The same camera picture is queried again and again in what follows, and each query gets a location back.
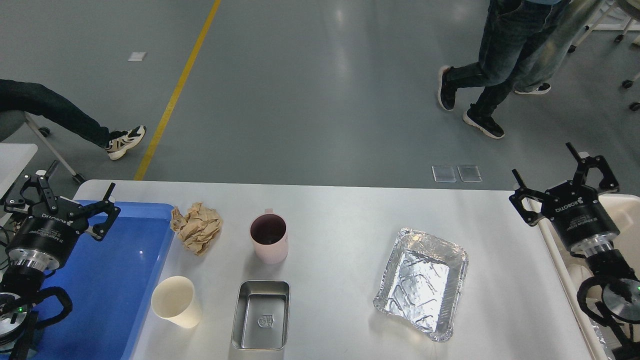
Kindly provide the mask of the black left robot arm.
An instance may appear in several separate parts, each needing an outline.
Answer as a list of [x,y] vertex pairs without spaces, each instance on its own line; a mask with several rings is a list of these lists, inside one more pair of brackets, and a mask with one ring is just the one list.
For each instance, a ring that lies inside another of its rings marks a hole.
[[6,246],[8,266],[1,280],[1,351],[25,360],[37,332],[64,320],[73,301],[62,287],[44,280],[66,266],[80,236],[100,242],[121,209],[111,201],[111,183],[97,202],[55,196],[46,174],[25,174],[3,196],[3,209],[16,215],[18,230]]

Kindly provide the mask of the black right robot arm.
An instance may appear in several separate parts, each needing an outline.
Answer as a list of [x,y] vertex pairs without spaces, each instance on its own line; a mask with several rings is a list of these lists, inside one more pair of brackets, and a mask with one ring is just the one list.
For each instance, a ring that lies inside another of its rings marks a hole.
[[577,162],[573,178],[541,192],[527,187],[512,170],[518,188],[509,200],[531,227],[548,219],[569,255],[585,260],[592,276],[577,289],[578,307],[612,330],[620,342],[612,350],[617,360],[637,360],[639,343],[623,326],[639,323],[639,278],[615,248],[614,239],[621,232],[599,199],[617,193],[620,185],[605,157],[581,157],[571,143],[566,146]]

